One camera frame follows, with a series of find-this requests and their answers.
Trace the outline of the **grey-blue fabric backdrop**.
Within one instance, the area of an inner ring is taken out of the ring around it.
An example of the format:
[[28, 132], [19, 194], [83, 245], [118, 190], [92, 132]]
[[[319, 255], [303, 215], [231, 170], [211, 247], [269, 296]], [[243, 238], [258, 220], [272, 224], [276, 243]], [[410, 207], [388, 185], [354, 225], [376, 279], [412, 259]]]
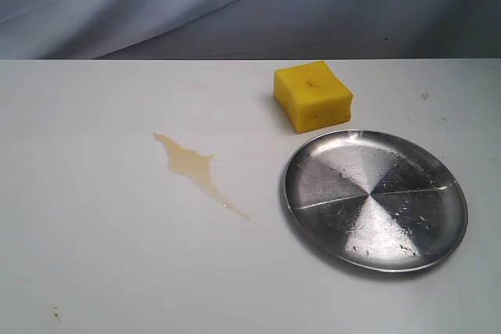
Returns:
[[4, 59], [500, 54], [500, 0], [1, 0]]

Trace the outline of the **round steel plate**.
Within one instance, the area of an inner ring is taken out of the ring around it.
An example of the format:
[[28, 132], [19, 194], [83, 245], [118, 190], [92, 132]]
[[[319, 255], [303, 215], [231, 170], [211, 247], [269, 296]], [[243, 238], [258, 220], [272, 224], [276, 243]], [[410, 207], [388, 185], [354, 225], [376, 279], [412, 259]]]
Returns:
[[280, 193], [303, 237], [367, 270], [431, 268], [467, 231], [467, 201], [447, 166], [379, 131], [332, 131], [306, 142], [287, 162]]

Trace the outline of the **yellow sponge block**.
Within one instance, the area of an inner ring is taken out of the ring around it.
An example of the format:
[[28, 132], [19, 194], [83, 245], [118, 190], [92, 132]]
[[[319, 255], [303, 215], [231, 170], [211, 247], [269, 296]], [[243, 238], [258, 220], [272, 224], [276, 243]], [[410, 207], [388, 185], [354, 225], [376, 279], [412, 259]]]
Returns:
[[351, 119], [353, 94], [324, 61], [276, 70], [273, 96], [298, 134]]

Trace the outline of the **yellowish liquid spill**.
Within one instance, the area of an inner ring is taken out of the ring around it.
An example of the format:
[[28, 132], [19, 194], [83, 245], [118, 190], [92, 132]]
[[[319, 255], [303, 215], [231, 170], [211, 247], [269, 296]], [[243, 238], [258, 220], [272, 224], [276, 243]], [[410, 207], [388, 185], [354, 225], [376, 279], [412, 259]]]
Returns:
[[194, 149], [187, 149], [167, 135], [153, 133], [153, 137], [165, 149], [168, 157], [168, 170], [173, 174], [188, 178], [202, 193], [211, 197], [222, 207], [231, 210], [246, 221], [251, 217], [239, 210], [214, 183], [211, 174], [211, 164], [214, 154], [206, 155]]

